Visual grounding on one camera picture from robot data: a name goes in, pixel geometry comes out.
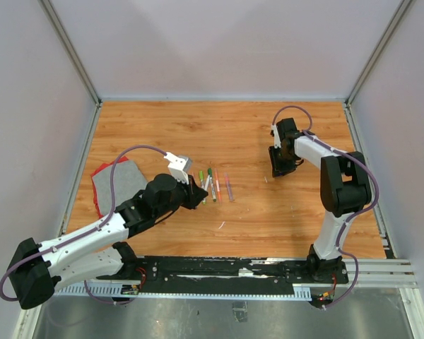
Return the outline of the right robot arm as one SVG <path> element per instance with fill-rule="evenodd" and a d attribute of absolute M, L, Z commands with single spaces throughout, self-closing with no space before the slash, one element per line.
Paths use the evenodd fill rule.
<path fill-rule="evenodd" d="M 372 200 L 369 174 L 362 153 L 346 153 L 315 135 L 288 133 L 281 138 L 272 131 L 274 142 L 269 148 L 272 176 L 282 177 L 294 172 L 306 160 L 320 171 L 319 193 L 325 209 L 318 238 L 310 246 L 305 261 L 285 267 L 288 282 L 348 282 L 342 272 L 343 242 L 353 219 Z"/>

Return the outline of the purple pen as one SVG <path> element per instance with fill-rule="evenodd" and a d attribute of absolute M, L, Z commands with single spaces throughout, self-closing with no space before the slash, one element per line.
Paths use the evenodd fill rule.
<path fill-rule="evenodd" d="M 233 193 L 232 193 L 230 178 L 229 178 L 229 175 L 228 175 L 227 172 L 225 172 L 224 177 L 225 177 L 225 185 L 226 185 L 226 188 L 227 188 L 229 201 L 233 202 L 234 196 L 233 196 Z"/>

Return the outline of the orange highlighter pen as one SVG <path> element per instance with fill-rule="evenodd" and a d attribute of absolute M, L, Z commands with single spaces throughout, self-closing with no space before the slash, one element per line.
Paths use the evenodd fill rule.
<path fill-rule="evenodd" d="M 220 182 L 219 182 L 218 170 L 216 168 L 214 169 L 214 174 L 215 174 L 215 179 L 216 179 L 216 193 L 217 193 L 217 198 L 218 198 L 219 204 L 221 204 L 222 201 L 223 201 L 223 199 L 222 199 L 221 191 L 220 191 Z"/>

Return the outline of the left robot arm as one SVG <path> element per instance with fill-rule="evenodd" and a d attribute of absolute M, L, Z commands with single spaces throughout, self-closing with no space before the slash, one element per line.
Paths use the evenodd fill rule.
<path fill-rule="evenodd" d="M 36 243 L 22 241 L 8 266 L 21 309 L 32 309 L 74 283 L 94 278 L 132 278 L 137 257 L 126 240 L 170 217 L 179 208 L 195 209 L 207 197 L 193 176 L 178 182 L 159 174 L 112 213 L 75 232 Z"/>

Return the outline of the white pen green tip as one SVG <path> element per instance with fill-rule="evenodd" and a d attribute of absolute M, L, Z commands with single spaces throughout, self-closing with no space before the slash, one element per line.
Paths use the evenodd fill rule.
<path fill-rule="evenodd" d="M 204 190 L 205 189 L 205 185 L 206 185 L 206 180 L 205 179 L 203 179 L 202 181 L 201 181 L 201 188 Z M 204 198 L 203 200 L 202 200 L 202 203 L 205 205 L 206 204 L 206 198 Z"/>

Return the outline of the white blue pen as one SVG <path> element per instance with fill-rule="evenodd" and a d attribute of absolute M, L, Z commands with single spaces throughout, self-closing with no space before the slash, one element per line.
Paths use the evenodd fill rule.
<path fill-rule="evenodd" d="M 216 195 L 216 190 L 215 190 L 214 183 L 213 183 L 213 177 L 211 175 L 209 175 L 209 185 L 210 185 L 210 188 L 211 188 L 211 195 L 212 195 L 213 202 L 216 202 L 217 201 L 217 195 Z"/>
<path fill-rule="evenodd" d="M 208 175 L 208 176 L 207 176 L 207 178 L 206 178 L 205 185 L 204 185 L 204 190 L 205 190 L 205 191 L 208 191 L 208 187 L 209 187 L 209 184 L 210 184 L 210 180 L 211 180 L 211 177 L 210 177 L 210 175 Z"/>

